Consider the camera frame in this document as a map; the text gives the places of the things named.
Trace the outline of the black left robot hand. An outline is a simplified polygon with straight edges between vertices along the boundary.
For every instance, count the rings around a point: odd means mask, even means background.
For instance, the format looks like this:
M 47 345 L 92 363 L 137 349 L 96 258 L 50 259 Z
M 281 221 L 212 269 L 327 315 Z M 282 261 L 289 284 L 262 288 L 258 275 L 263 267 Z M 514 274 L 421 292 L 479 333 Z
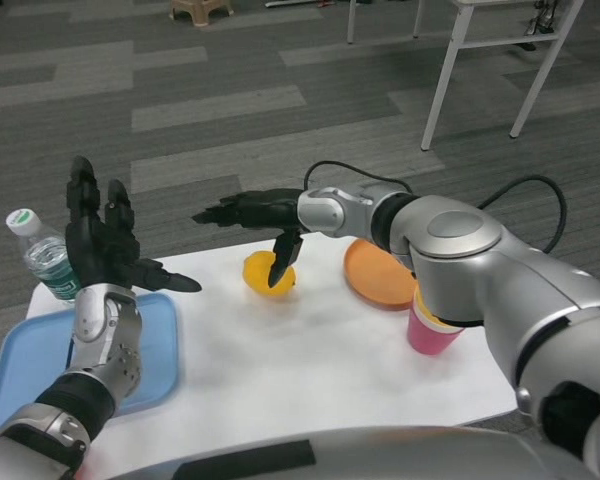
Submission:
M 107 198 L 102 199 L 93 166 L 83 156 L 73 159 L 66 202 L 70 214 L 66 248 L 81 286 L 112 284 L 185 293 L 202 290 L 196 280 L 140 257 L 140 244 L 133 232 L 135 213 L 124 184 L 111 180 Z

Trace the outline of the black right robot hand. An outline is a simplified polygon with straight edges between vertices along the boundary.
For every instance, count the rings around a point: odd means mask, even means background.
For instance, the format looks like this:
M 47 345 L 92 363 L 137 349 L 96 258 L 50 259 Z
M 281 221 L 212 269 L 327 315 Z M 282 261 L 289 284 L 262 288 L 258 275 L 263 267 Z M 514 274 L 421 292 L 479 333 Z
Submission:
M 297 211 L 301 193 L 291 188 L 240 192 L 194 214 L 192 220 L 219 227 L 239 225 L 252 230 L 281 230 L 275 239 L 274 261 L 267 280 L 269 287 L 275 287 L 297 260 L 303 243 L 301 235 L 305 229 Z

